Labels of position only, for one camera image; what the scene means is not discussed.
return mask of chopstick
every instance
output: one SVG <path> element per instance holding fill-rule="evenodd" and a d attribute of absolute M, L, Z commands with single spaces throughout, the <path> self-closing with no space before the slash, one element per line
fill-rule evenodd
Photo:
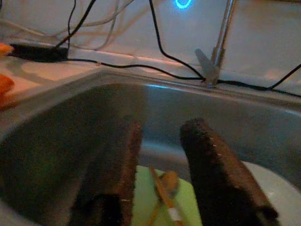
<path fill-rule="evenodd" d="M 155 169 L 153 167 L 150 167 L 150 172 L 154 178 L 156 188 L 158 190 L 158 193 L 163 201 L 163 203 L 167 206 L 167 211 L 174 222 L 175 226 L 183 226 L 183 223 L 181 221 L 180 214 L 173 202 L 173 200 L 169 197 L 168 192 L 166 191 L 165 187 L 163 186 L 160 178 L 155 172 Z"/>

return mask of backsplash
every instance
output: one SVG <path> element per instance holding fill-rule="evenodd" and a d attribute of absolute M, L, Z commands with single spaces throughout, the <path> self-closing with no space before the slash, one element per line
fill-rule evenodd
<path fill-rule="evenodd" d="M 211 57 L 226 0 L 192 0 L 183 9 L 177 7 L 176 0 L 153 1 L 162 44 L 167 53 L 192 65 L 198 65 L 194 54 L 197 48 L 208 58 Z M 89 2 L 78 0 L 72 24 L 78 23 Z M 96 1 L 86 22 L 111 15 L 114 5 L 114 0 Z M 4 0 L 0 18 L 44 33 L 56 33 L 66 28 L 72 6 L 73 0 Z M 0 27 L 0 39 L 21 37 L 37 42 L 57 43 L 54 38 L 30 35 L 3 24 Z M 110 23 L 82 28 L 72 43 L 89 48 L 101 46 L 109 28 Z M 166 60 L 158 49 L 148 0 L 135 0 L 118 16 L 113 36 L 103 51 L 147 57 L 149 60 Z M 72 50 L 71 54 L 77 54 L 77 50 Z M 221 77 L 269 86 L 300 63 L 301 4 L 275 0 L 237 0 L 226 41 Z M 301 94 L 301 70 L 278 89 Z"/>

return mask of green plate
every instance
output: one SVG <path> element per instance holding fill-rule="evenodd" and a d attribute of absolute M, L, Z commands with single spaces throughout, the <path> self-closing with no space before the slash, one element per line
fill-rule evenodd
<path fill-rule="evenodd" d="M 157 173 L 160 175 L 163 172 L 157 170 Z M 134 215 L 131 225 L 144 226 L 158 200 L 154 190 L 154 181 L 147 167 L 137 167 L 135 185 Z M 190 183 L 180 179 L 179 191 L 174 197 L 174 202 L 185 226 L 202 225 L 193 187 Z M 159 208 L 153 226 L 174 226 L 165 205 L 161 205 Z"/>

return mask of blue light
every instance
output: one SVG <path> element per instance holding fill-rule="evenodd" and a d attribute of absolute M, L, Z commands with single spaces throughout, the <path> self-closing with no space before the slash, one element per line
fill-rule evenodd
<path fill-rule="evenodd" d="M 192 0 L 187 0 L 186 4 L 181 4 L 179 2 L 179 0 L 175 0 L 175 2 L 177 4 L 177 7 L 179 7 L 179 8 L 187 8 L 191 4 Z"/>

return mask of sink basin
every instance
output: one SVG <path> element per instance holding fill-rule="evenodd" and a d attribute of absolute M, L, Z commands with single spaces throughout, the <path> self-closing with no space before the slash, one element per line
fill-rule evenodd
<path fill-rule="evenodd" d="M 3 200 L 29 219 L 64 225 L 93 147 L 105 139 L 99 128 L 127 115 L 143 125 L 140 165 L 189 181 L 179 129 L 202 117 L 241 160 L 279 175 L 301 203 L 299 104 L 124 71 L 95 72 L 0 113 L 0 170 L 9 188 Z"/>

